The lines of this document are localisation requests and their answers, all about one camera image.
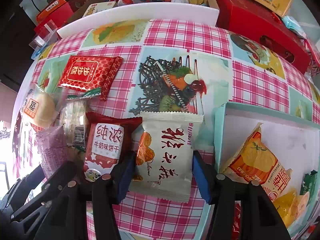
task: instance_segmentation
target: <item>white plastic board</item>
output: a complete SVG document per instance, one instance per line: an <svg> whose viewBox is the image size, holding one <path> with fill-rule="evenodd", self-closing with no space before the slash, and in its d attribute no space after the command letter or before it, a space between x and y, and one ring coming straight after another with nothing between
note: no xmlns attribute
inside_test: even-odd
<svg viewBox="0 0 320 240"><path fill-rule="evenodd" d="M131 4L78 19L59 29L58 34L66 38L104 24L137 19L183 20L215 26L218 15L218 9L194 4L170 2Z"/></svg>

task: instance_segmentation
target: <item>orange box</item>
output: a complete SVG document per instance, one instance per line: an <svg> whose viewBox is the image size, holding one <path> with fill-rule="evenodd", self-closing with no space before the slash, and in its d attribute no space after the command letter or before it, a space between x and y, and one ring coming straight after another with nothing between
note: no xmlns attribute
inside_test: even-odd
<svg viewBox="0 0 320 240"><path fill-rule="evenodd" d="M36 20L38 23L42 22L49 14L61 7L66 3L65 0L54 0L46 8L44 8L37 16Z"/></svg>

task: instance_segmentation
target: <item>green wrapper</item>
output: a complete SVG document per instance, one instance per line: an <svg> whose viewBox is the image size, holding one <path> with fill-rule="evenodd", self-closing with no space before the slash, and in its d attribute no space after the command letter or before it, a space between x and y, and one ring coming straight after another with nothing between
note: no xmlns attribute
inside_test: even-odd
<svg viewBox="0 0 320 240"><path fill-rule="evenodd" d="M317 176L318 176L318 172L313 170L310 173L307 173L304 175L304 178L301 184L300 195L304 195L305 193L310 192L308 204L313 196L313 193L315 192Z"/></svg>
<svg viewBox="0 0 320 240"><path fill-rule="evenodd" d="M88 99L88 98L93 98L95 96L99 96L101 95L101 89L100 88L94 88L91 89L87 92L85 92L82 95L76 96L76 95L68 95L67 100L71 101L71 100L81 100L81 99Z"/></svg>

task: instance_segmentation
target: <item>cable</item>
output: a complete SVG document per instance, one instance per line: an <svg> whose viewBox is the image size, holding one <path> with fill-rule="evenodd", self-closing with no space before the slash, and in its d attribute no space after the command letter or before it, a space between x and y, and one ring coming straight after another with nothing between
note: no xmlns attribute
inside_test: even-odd
<svg viewBox="0 0 320 240"><path fill-rule="evenodd" d="M35 7L39 12L41 12L41 11L39 10L39 8L35 5L34 1L31 0L31 2L33 3L34 7Z"/></svg>

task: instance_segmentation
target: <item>pink plaid tablecloth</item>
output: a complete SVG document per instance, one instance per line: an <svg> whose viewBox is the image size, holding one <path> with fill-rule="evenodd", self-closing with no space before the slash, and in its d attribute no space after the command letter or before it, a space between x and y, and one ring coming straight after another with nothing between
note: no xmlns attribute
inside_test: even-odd
<svg viewBox="0 0 320 240"><path fill-rule="evenodd" d="M232 61L233 101L289 113L288 85L266 70Z"/></svg>
<svg viewBox="0 0 320 240"><path fill-rule="evenodd" d="M269 74L268 71L251 63L243 63L231 58L230 37L227 31L203 24L177 20L153 20L145 30L144 39L136 44L122 43L96 46L82 49L81 45L90 30L83 31L66 39L58 41L48 55L48 59L65 54L88 56L121 56L124 58L119 72L112 83L108 99L100 101L93 98L90 107L104 115L122 118L129 103L129 91L133 84L133 73L139 63L139 55L144 46L162 46L182 48L213 54L230 62L230 72L233 76L232 100L235 102L263 106L289 113L291 86L308 100L312 94L308 82L293 66L281 59L286 79ZM36 65L32 82L36 83L46 59ZM313 122L320 124L320 107L313 102ZM16 175L25 165L32 165L34 134L29 134L27 158L17 156L15 163ZM201 151L204 160L210 163L212 153ZM192 181L190 201L174 203L151 196L129 192L127 197L115 205L114 212L119 229L132 233L160 239L193 239L200 221L204 206L196 183ZM92 218L88 217L89 239L95 239Z"/></svg>

